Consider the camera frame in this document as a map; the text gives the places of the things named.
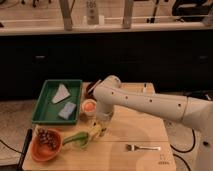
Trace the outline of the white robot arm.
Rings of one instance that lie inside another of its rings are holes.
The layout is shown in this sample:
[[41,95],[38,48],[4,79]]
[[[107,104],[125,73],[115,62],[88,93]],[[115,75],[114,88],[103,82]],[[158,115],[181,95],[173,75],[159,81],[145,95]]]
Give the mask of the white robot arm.
[[201,133],[195,171],[213,171],[213,101],[187,96],[131,92],[121,88],[115,75],[106,77],[93,90],[97,117],[110,121],[114,106],[124,106],[165,120],[179,122]]

